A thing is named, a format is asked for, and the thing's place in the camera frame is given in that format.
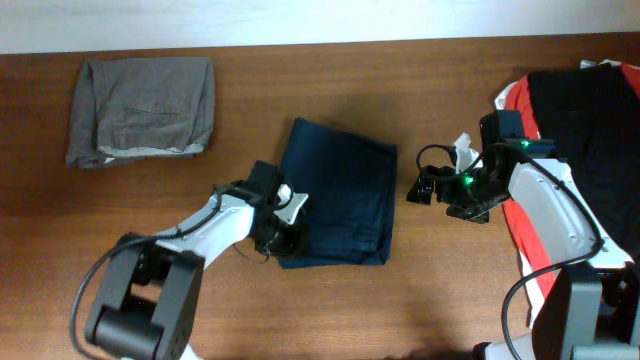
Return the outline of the navy blue shorts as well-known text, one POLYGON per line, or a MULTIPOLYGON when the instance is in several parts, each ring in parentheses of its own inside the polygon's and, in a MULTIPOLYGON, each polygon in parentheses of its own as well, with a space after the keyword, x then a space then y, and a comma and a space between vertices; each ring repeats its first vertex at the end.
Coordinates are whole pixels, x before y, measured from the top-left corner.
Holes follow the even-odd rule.
POLYGON ((390 258, 398 150, 364 136, 297 118, 281 169, 309 195, 308 233, 284 269, 381 266, 390 258))

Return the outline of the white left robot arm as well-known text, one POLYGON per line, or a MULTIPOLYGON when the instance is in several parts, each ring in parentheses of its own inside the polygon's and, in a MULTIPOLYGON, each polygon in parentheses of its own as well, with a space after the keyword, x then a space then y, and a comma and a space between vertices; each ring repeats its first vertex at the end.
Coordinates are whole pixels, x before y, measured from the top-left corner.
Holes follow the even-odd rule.
POLYGON ((275 165, 255 162, 247 179, 216 186, 203 208, 154 235, 123 235, 90 268, 82 296, 106 272, 89 312, 85 340, 117 359, 193 359, 190 344, 203 274, 250 238, 266 258, 296 254, 309 196, 275 165))

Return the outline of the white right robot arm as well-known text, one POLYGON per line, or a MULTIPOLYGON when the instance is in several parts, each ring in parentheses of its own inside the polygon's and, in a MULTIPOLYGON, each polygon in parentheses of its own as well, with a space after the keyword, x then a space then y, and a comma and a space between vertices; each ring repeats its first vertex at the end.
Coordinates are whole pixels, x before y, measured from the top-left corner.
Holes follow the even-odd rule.
POLYGON ((447 215, 484 224, 511 199, 533 224, 549 265, 518 280, 501 308, 503 341, 479 343, 475 359, 636 359, 639 278, 631 257, 606 233, 581 196, 566 160, 549 139, 526 137, 517 111, 496 110, 480 122, 481 151, 468 134, 444 146, 450 166, 418 167, 413 203, 447 204, 447 215), (513 338, 508 309, 515 293, 553 273, 530 333, 513 338))

